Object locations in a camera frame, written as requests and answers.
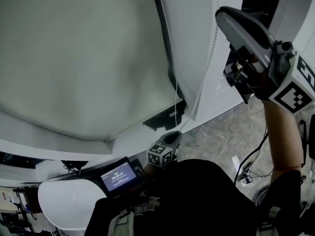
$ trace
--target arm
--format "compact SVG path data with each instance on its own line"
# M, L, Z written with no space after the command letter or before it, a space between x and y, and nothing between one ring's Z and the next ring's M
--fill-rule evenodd
M274 164L271 182L282 174L301 170L303 149L294 117L271 101L263 101L269 134L271 157Z

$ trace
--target gray floor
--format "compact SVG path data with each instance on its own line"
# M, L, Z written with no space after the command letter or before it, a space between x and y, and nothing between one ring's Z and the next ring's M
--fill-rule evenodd
M303 114L296 117L297 121L302 118L309 122L311 115L315 114L315 109L311 106ZM217 163L226 174L234 180L236 170L232 162L233 156L238 156L242 161L251 151L258 147L265 132L264 110L262 103L256 98L252 98L248 105L241 104L236 108L226 112L225 114L187 132L183 135L183 140L179 147L179 159L187 160L198 158L209 160ZM146 164L145 152L135 157ZM305 183L302 185L302 199L307 195L313 194L307 192L310 186L311 161L308 159L302 173L307 176ZM260 156L252 166L252 170L259 175L267 175L272 170L272 160L270 156L270 148L268 140L263 145ZM209 184L215 188L216 181L220 180L220 176L212 176ZM244 193L249 199L254 200L256 193L264 186L268 186L270 177L256 177L253 182L246 186L238 183L237 188ZM35 228L41 229L41 222L51 228L52 225L44 217L39 215L40 219L36 222ZM83 235L84 232L66 232L70 236Z

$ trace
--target digital screen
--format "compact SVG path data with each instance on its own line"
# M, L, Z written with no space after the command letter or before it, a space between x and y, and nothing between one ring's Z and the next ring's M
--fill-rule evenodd
M101 178L108 191L112 191L117 187L120 187L130 180L136 178L136 175L129 164L126 162L116 167L115 169L105 173L104 175L101 175Z

